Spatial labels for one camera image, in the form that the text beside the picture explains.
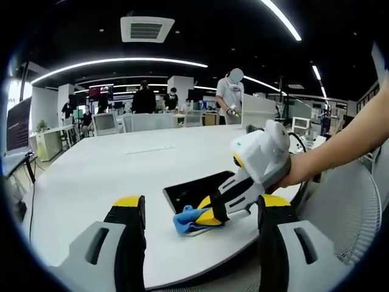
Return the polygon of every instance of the human hand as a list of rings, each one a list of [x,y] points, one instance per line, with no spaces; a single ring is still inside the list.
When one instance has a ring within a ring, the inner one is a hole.
[[[311,172],[311,160],[307,153],[291,155],[291,169],[278,183],[272,185],[267,193],[273,193],[280,187],[289,187],[307,181],[314,176]]]

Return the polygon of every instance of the white pillar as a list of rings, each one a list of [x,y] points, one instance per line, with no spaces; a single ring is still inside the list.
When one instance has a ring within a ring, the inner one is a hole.
[[[188,90],[193,89],[194,84],[195,80],[193,77],[172,76],[168,80],[168,93],[171,88],[177,88],[178,106],[181,106],[188,98]]]
[[[58,113],[58,124],[62,126],[61,116],[62,116],[62,108],[63,105],[69,100],[69,94],[74,93],[74,85],[65,84],[58,87],[58,105],[57,105],[57,113]]]
[[[347,100],[347,116],[355,117],[357,115],[357,102]]]
[[[44,120],[49,128],[58,127],[57,109],[58,93],[56,91],[33,87],[31,100],[32,131],[36,132],[36,126],[41,120]]]

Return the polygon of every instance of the blue cloth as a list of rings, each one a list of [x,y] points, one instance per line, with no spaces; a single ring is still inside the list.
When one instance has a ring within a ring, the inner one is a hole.
[[[174,225],[176,226],[177,232],[179,234],[191,233],[193,231],[209,228],[209,226],[196,224],[195,221],[201,216],[205,211],[211,208],[205,209],[193,209],[192,206],[185,206],[182,210],[182,213],[176,214],[173,217]]]

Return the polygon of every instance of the person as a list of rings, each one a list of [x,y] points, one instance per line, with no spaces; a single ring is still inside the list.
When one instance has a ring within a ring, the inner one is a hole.
[[[269,192],[302,183],[327,169],[347,164],[381,146],[389,138],[389,73],[376,96],[353,121],[327,142],[307,153],[292,155],[289,174]]]
[[[170,89],[169,94],[164,97],[164,108],[169,108],[170,111],[174,111],[178,104],[177,88]]]
[[[67,102],[62,107],[62,116],[61,119],[68,119],[73,115],[73,107],[71,105],[71,99],[69,98]]]
[[[242,111],[243,94],[243,84],[234,82],[230,78],[230,72],[227,73],[225,78],[219,80],[216,89],[216,101],[221,107],[220,116],[224,117],[227,125],[241,123],[239,114]]]
[[[157,106],[156,95],[147,84],[142,81],[140,89],[135,93],[133,99],[133,112],[136,114],[152,114]]]
[[[88,136],[89,131],[94,131],[93,123],[92,123],[92,114],[89,110],[89,105],[85,106],[85,113],[83,117],[83,126],[82,132],[84,137]]]
[[[190,110],[190,99],[186,99],[185,103],[183,103],[180,107],[180,114],[186,114]]]

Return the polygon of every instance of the white table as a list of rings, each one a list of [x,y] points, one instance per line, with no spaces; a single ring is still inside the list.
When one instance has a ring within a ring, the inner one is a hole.
[[[237,171],[230,141],[239,125],[178,128],[83,139],[58,158],[35,186],[32,244],[47,265],[58,266],[69,244],[90,224],[104,220],[113,202],[138,194],[146,199],[147,288],[183,282],[220,265],[258,236],[257,208],[195,237],[178,235],[162,189],[225,170]],[[291,200],[299,186],[280,189]],[[31,196],[26,196],[24,230]]]

